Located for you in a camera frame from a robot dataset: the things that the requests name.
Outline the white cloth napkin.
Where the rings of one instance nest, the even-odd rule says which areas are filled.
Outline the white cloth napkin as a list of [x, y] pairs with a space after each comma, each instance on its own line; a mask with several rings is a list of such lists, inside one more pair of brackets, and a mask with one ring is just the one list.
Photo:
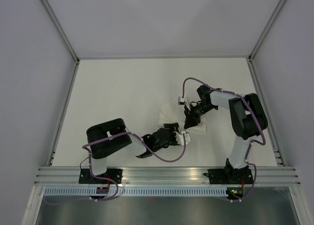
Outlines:
[[[185, 96], [185, 98], [187, 100], [187, 104], [189, 104], [190, 101], [188, 97]], [[165, 104], [159, 109], [157, 122], [158, 127], [163, 127], [165, 123], [177, 122], [179, 127], [183, 129], [185, 121], [184, 108], [185, 105], [178, 104], [178, 97]]]

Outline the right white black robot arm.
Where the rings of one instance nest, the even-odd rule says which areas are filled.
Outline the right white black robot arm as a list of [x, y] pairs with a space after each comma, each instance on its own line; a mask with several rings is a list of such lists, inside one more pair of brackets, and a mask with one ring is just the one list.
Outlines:
[[229, 110], [235, 142], [226, 160], [224, 178], [229, 183], [236, 183], [242, 177], [241, 172], [251, 165], [248, 155], [252, 144], [266, 144], [263, 131], [268, 127], [268, 121], [260, 100], [254, 93], [242, 96], [231, 91], [211, 89], [207, 85], [199, 86], [197, 93], [198, 102], [189, 103], [186, 98], [180, 98], [179, 103], [184, 105], [184, 128], [199, 125], [201, 117], [213, 109]]

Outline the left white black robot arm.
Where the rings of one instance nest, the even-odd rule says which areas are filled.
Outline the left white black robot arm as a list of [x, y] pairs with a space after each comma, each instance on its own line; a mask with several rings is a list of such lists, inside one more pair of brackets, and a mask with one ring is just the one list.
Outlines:
[[[121, 118], [94, 125], [87, 129], [86, 135], [88, 144], [82, 148], [88, 152], [90, 178], [97, 184], [106, 181], [107, 158], [123, 148], [131, 150], [139, 159], [155, 156], [163, 162], [174, 163], [183, 157], [190, 142], [189, 134], [180, 130], [178, 123], [164, 124], [155, 132], [140, 137], [131, 132]], [[166, 160], [156, 154], [169, 146], [183, 146], [181, 155]]]

